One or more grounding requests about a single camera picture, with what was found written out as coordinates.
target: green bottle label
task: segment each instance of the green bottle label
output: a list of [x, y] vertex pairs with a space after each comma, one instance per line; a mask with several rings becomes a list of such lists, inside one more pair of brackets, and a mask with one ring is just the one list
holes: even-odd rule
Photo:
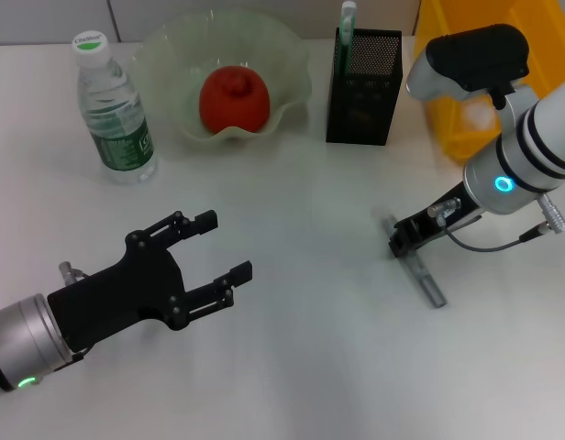
[[130, 171], [141, 167], [152, 157], [154, 147], [146, 119], [131, 135], [108, 139], [91, 134], [106, 167], [116, 171]]

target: white bottle cap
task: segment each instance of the white bottle cap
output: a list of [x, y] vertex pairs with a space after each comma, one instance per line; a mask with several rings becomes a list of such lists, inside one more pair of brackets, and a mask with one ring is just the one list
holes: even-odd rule
[[96, 69], [111, 60], [107, 37], [97, 30], [87, 30], [72, 40], [72, 51], [81, 67]]

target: pen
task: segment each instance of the pen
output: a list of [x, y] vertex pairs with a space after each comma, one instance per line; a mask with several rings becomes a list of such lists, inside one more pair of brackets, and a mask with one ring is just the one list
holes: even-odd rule
[[338, 59], [336, 69], [339, 75], [348, 73], [349, 58], [352, 50], [352, 38], [354, 25], [356, 24], [356, 2], [344, 2], [341, 6], [341, 18], [339, 20], [339, 43]]

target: green indicator light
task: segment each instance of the green indicator light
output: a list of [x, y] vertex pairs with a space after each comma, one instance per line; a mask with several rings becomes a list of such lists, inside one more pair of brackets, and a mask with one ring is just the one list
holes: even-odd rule
[[36, 381], [36, 378], [27, 378], [27, 379], [24, 379], [21, 382], [19, 382], [17, 384], [17, 387], [22, 388], [22, 387], [28, 385], [29, 383], [32, 383], [32, 382], [35, 382], [35, 381]]

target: blue indicator light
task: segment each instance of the blue indicator light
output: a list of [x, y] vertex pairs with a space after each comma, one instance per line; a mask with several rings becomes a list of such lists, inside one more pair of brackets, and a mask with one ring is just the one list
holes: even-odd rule
[[509, 193], [515, 188], [515, 183], [508, 177], [497, 177], [494, 179], [494, 188], [501, 193]]

